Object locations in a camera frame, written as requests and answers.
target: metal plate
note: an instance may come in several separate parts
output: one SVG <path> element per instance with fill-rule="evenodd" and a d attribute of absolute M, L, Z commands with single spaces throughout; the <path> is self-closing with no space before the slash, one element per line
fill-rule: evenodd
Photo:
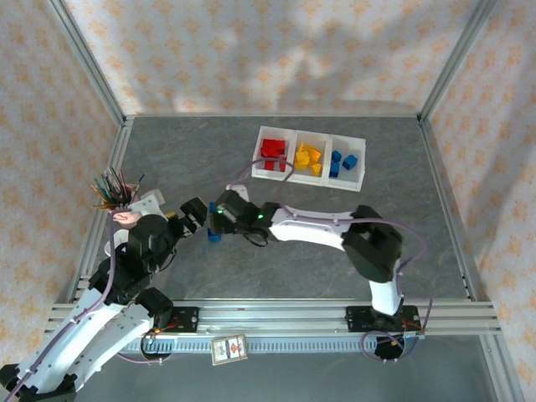
<path fill-rule="evenodd" d="M 198 307 L 174 307 L 166 333 L 196 333 L 198 330 Z"/>
<path fill-rule="evenodd" d="M 368 306 L 346 307 L 349 332 L 407 332 L 421 328 L 416 306 L 402 306 L 394 317 L 385 316 Z"/>

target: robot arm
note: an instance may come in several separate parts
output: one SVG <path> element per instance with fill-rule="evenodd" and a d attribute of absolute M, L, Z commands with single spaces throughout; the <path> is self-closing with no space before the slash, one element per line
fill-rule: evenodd
<path fill-rule="evenodd" d="M 102 297 L 110 258 L 100 263 L 76 307 L 42 347 L 19 365 L 8 364 L 0 369 L 0 383 L 12 390 L 31 373 L 17 392 L 21 401 L 70 402 L 89 377 L 128 342 L 153 327 L 167 325 L 173 303 L 157 289 L 145 288 L 175 256 L 175 244 L 201 228 L 207 217 L 207 208 L 199 198 L 191 199 L 181 210 L 182 218 L 162 213 L 143 216 L 129 231 L 127 243 L 115 249 L 114 280 L 104 303 L 74 322 Z M 53 343 L 60 332 L 62 336 Z M 41 363 L 31 370 L 38 358 Z"/>
<path fill-rule="evenodd" d="M 374 310 L 389 316 L 399 310 L 402 295 L 395 272 L 402 236 L 388 224 L 351 223 L 351 219 L 381 219 L 370 207 L 360 205 L 355 212 L 341 214 L 283 208 L 276 203 L 257 207 L 244 186 L 236 186 L 218 198 L 216 208 L 210 215 L 215 234 L 241 234 L 261 247 L 270 240 L 300 240 L 345 251 L 359 274 L 368 279 Z"/>

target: floral wall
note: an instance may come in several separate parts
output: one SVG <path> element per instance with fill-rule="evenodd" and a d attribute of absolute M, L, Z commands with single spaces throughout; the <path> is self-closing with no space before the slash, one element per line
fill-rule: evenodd
<path fill-rule="evenodd" d="M 431 119 L 527 400 L 536 395 L 536 7 L 499 0 Z"/>
<path fill-rule="evenodd" d="M 66 0 L 126 114 L 415 114 L 477 0 Z"/>
<path fill-rule="evenodd" d="M 0 5 L 0 365 L 18 363 L 75 271 L 116 125 L 43 0 Z"/>

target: blue block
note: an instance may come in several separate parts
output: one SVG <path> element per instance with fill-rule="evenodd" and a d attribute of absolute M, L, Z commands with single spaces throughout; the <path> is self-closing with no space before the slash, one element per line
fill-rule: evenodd
<path fill-rule="evenodd" d="M 209 203 L 209 214 L 216 214 L 216 204 Z M 210 228 L 207 228 L 207 235 L 209 236 L 209 242 L 218 243 L 221 240 L 221 234 L 214 234 Z"/>
<path fill-rule="evenodd" d="M 346 170 L 350 170 L 357 164 L 358 164 L 358 159 L 354 155 L 348 155 L 347 157 L 344 158 L 343 167 Z"/>
<path fill-rule="evenodd" d="M 332 165 L 329 168 L 329 177 L 338 178 L 339 169 L 340 169 L 340 165 L 337 162 L 332 162 Z"/>
<path fill-rule="evenodd" d="M 221 234 L 214 234 L 212 233 L 212 230 L 210 228 L 207 228 L 207 233 L 209 235 L 209 242 L 210 243 L 218 243 L 221 240 Z"/>
<path fill-rule="evenodd" d="M 341 157 L 343 157 L 343 155 L 341 155 L 339 151 L 332 152 L 332 162 L 341 162 Z"/>

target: gray marble surface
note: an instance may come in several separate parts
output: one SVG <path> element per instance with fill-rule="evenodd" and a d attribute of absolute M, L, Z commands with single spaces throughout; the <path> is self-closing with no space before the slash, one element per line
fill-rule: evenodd
<path fill-rule="evenodd" d="M 405 294 L 465 296 L 416 119 L 138 117 L 122 169 L 131 181 L 146 174 L 141 192 L 159 188 L 167 201 L 164 212 L 179 211 L 180 204 L 192 197 L 214 201 L 251 161 L 260 126 L 365 138 L 366 173 L 360 193 L 287 183 L 287 203 L 322 212 L 367 204 L 384 218 L 413 226 L 429 240 L 430 249 L 405 270 Z M 278 201 L 280 183 L 249 178 L 245 184 L 253 202 Z M 403 235 L 403 257 L 409 257 L 420 246 L 411 234 Z M 368 282 L 340 251 L 304 242 L 274 243 L 262 249 L 233 235 L 213 244 L 205 228 L 178 243 L 178 257 L 153 285 L 171 298 L 370 298 Z"/>

